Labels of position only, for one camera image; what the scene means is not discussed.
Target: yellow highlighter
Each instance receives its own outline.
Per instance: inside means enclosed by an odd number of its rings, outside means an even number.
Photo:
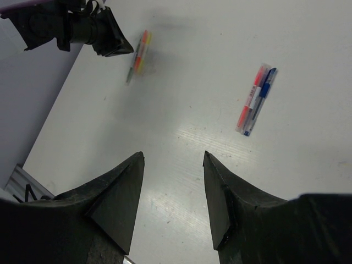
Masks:
[[[144,47],[144,50],[143,50],[143,54],[141,56],[141,61],[138,65],[138,69],[137,69],[137,73],[141,73],[142,70],[143,70],[143,67],[144,67],[144,60],[145,60],[145,57],[147,55],[147,52],[148,52],[148,48],[149,48],[149,44],[150,44],[150,41],[152,39],[152,33],[151,32],[148,32],[148,37],[147,37],[147,41],[145,43],[145,47]]]

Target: blue pen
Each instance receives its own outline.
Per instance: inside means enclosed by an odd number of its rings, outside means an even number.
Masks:
[[[274,82],[276,74],[277,74],[277,69],[276,68],[273,68],[273,69],[271,69],[269,71],[267,79],[266,79],[266,81],[265,81],[265,83],[263,85],[263,88],[260,91],[259,97],[257,99],[256,106],[254,107],[255,111],[254,111],[254,114],[252,116],[252,119],[250,120],[250,123],[249,123],[249,126],[248,126],[249,129],[246,129],[246,131],[244,133],[245,136],[249,136],[250,135],[250,133],[251,133],[251,131],[252,131],[254,125],[255,125],[255,122],[257,121],[257,118],[259,116],[260,110],[262,109],[262,106],[264,104],[265,98],[266,98],[266,96],[269,93],[270,86]]]

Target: blue pen cap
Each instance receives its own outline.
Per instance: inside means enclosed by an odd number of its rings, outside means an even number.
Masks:
[[[260,97],[266,97],[268,95],[268,92],[269,92],[269,89],[270,89],[270,86],[272,85],[272,83],[274,82],[274,79],[275,79],[275,76],[277,74],[277,69],[276,68],[272,68],[269,73],[268,73],[268,76],[267,76],[267,79],[263,85],[263,88],[262,90],[260,91],[260,94],[259,96]]]

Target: orange pen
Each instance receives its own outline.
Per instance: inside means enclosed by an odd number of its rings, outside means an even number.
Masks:
[[[266,68],[266,65],[262,65],[257,73],[257,76],[255,78],[255,81],[254,81],[254,84],[253,84],[253,87],[248,95],[248,98],[247,98],[247,101],[246,101],[246,104],[244,105],[243,107],[243,110],[242,110],[242,113],[240,115],[240,118],[238,119],[238,122],[237,122],[237,126],[236,126],[236,131],[237,132],[241,132],[242,131],[242,128],[244,126],[244,123],[246,121],[246,117],[247,117],[247,114],[248,114],[248,110],[249,110],[249,105],[253,99],[253,95],[255,93],[255,90],[257,89],[262,77],[263,77],[263,73],[265,71],[265,68]]]
[[[152,33],[151,32],[148,32],[148,38],[147,38],[147,41],[144,45],[144,50],[143,50],[143,54],[141,55],[141,61],[139,63],[139,66],[138,66],[138,73],[140,74],[143,70],[143,66],[144,66],[144,60],[147,56],[147,52],[148,52],[148,48],[149,48],[149,45],[150,45],[150,41],[152,39]]]
[[[145,47],[146,47],[147,39],[148,39],[148,31],[145,30],[145,31],[144,31],[144,34],[143,34],[143,37],[142,37],[141,47],[140,47],[140,49],[139,49],[139,51],[138,51],[138,54],[137,54],[136,64],[134,64],[134,70],[135,70],[135,72],[138,71],[139,64],[140,64],[141,61],[142,61],[142,54],[143,54],[143,50],[144,50]]]

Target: white tabletop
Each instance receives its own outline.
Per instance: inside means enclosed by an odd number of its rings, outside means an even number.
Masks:
[[[79,54],[24,169],[54,194],[145,154],[131,259],[218,263],[202,160],[213,153],[292,199],[352,191],[352,2],[108,1],[130,42],[153,32],[143,76],[132,55]],[[234,131],[262,62],[279,73],[250,137]]]

